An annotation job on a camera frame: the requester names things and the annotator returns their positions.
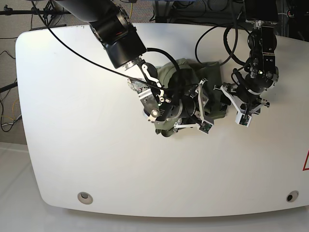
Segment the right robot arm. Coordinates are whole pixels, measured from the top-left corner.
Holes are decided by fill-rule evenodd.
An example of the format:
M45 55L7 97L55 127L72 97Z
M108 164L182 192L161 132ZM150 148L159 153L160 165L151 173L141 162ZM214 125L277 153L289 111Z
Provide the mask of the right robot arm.
M61 0L59 5L90 25L115 68L137 66L141 78L129 78L128 84L143 105L156 133L169 137L184 128L196 127L208 133L214 121L205 114L208 97L203 91L205 79L194 77L191 68L182 69L170 58L172 72L157 69L142 59L149 51L137 34L125 10L110 0Z

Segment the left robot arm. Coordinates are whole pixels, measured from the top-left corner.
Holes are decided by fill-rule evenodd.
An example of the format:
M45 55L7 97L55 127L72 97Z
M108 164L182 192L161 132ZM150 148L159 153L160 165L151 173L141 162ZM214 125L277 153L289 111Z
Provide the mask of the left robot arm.
M262 106L270 106L260 95L273 88L279 79L274 33L279 19L274 0L246 0L244 10L246 22L253 24L248 35L249 58L242 65L247 75L243 77L240 70L234 69L231 74L234 84L224 83L220 90L236 108L236 122L248 126L253 114L259 114Z

